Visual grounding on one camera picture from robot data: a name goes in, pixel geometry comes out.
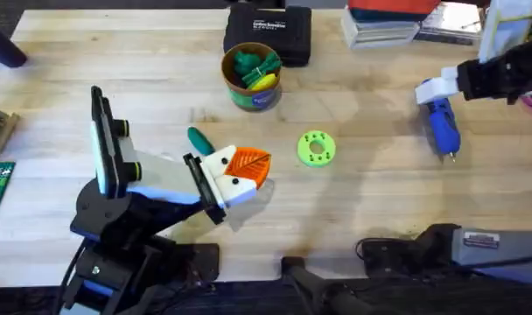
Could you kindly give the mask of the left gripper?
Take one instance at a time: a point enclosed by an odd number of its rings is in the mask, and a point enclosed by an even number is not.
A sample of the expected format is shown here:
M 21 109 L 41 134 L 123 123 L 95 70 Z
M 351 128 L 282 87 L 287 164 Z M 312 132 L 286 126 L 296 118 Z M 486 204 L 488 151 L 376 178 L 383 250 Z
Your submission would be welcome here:
M 182 163 L 136 151 L 140 179 L 120 184 L 97 174 L 80 191 L 70 230 L 94 242 L 124 241 L 135 230 L 154 235 L 205 212 L 221 224 L 226 207 L 256 195 L 268 177 L 271 155 L 229 145 L 200 160 L 188 153 Z

